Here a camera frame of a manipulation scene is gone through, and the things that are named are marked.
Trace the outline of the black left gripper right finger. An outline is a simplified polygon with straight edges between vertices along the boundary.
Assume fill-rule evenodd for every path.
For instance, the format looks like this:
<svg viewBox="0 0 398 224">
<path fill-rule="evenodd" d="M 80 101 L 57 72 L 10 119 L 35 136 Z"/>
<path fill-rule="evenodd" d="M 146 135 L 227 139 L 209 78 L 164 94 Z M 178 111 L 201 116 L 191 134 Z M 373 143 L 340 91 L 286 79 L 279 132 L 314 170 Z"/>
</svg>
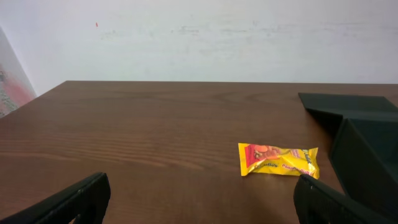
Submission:
<svg viewBox="0 0 398 224">
<path fill-rule="evenodd" d="M 310 175 L 299 176 L 294 205 L 301 224 L 394 224 Z"/>
</svg>

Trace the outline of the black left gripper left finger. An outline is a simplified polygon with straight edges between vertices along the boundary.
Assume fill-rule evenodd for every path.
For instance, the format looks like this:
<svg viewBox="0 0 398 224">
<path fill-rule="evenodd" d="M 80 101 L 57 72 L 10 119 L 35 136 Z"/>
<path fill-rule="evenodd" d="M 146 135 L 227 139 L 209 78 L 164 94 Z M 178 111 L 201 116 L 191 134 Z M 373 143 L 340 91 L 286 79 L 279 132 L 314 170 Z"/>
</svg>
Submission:
<svg viewBox="0 0 398 224">
<path fill-rule="evenodd" d="M 98 172 L 1 220 L 1 223 L 101 224 L 110 197 L 111 189 L 108 176 L 104 172 Z"/>
</svg>

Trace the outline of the black gift box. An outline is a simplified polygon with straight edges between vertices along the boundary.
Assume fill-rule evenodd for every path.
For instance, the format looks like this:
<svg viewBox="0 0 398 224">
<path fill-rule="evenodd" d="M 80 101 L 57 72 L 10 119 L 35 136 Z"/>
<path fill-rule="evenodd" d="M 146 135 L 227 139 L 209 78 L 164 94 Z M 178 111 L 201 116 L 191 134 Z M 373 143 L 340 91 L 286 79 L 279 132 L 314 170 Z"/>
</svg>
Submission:
<svg viewBox="0 0 398 224">
<path fill-rule="evenodd" d="M 333 137 L 329 158 L 345 194 L 397 220 L 397 107 L 383 96 L 299 97 Z"/>
</svg>

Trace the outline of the yellow peanut butter snack packet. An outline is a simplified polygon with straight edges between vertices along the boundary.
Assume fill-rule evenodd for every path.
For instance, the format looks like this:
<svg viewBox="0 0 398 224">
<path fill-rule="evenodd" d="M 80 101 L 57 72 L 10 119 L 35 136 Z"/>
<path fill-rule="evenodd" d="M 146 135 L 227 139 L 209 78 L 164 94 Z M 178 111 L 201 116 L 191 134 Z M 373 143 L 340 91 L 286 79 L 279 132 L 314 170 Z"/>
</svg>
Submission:
<svg viewBox="0 0 398 224">
<path fill-rule="evenodd" d="M 320 177 L 317 148 L 286 149 L 276 146 L 239 143 L 241 175 L 250 173 Z"/>
</svg>

